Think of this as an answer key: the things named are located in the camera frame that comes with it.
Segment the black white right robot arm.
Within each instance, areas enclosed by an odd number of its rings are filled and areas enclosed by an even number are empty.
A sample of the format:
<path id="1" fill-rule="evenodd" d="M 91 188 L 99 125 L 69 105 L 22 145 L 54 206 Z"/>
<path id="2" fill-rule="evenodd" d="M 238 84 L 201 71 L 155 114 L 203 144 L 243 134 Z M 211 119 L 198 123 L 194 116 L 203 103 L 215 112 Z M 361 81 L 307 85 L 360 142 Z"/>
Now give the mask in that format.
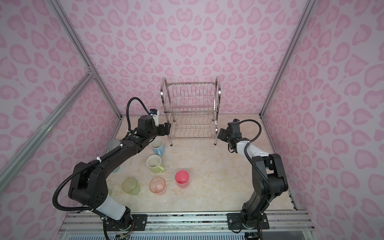
<path id="1" fill-rule="evenodd" d="M 258 125 L 259 132 L 252 139 L 242 137 L 242 123 L 252 122 Z M 234 119 L 226 129 L 221 129 L 218 139 L 228 143 L 230 153 L 244 156 L 252 167 L 252 185 L 254 188 L 251 198 L 244 203 L 241 210 L 242 227 L 267 229 L 268 223 L 265 211 L 272 201 L 286 192 L 289 188 L 287 176 L 279 154 L 262 151 L 253 142 L 261 135 L 262 127 L 256 120 Z"/>

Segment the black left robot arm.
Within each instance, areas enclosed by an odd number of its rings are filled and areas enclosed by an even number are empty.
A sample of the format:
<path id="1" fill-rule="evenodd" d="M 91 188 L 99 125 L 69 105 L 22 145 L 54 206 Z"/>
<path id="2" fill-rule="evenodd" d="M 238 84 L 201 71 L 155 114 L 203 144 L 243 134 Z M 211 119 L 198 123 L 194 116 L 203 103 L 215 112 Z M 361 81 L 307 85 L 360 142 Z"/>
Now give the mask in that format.
<path id="1" fill-rule="evenodd" d="M 88 164 L 75 166 L 75 176 L 70 180 L 69 198 L 91 208 L 103 218 L 128 221 L 130 209 L 109 196 L 107 178 L 121 164 L 144 150 L 157 136 L 169 135 L 171 124 L 156 125 L 153 116 L 141 116 L 138 127 L 127 133 L 120 144 L 104 156 Z"/>

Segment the light blue ceramic mug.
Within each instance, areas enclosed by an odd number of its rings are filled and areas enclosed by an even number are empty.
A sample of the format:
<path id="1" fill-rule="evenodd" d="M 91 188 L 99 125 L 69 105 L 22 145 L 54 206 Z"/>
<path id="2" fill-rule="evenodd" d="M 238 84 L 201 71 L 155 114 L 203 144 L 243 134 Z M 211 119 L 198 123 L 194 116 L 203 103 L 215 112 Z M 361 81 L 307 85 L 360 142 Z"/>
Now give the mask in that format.
<path id="1" fill-rule="evenodd" d="M 153 152 L 158 155 L 158 156 L 161 156 L 162 154 L 164 154 L 165 152 L 165 145 L 164 145 L 164 141 L 163 139 L 161 138 L 155 138 L 151 143 L 150 143 L 150 147 L 151 149 L 153 150 Z"/>

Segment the light green ceramic mug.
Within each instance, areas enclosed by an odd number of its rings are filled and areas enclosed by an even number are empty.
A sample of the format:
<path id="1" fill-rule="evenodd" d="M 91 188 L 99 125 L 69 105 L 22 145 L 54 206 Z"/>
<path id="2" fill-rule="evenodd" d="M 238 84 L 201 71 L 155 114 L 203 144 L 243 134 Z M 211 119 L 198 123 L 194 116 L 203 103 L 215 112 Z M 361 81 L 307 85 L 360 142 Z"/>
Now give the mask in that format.
<path id="1" fill-rule="evenodd" d="M 165 172 L 164 167 L 162 166 L 162 159 L 158 155 L 152 155 L 148 157 L 146 161 L 147 167 L 153 172 L 153 173 L 163 173 Z"/>

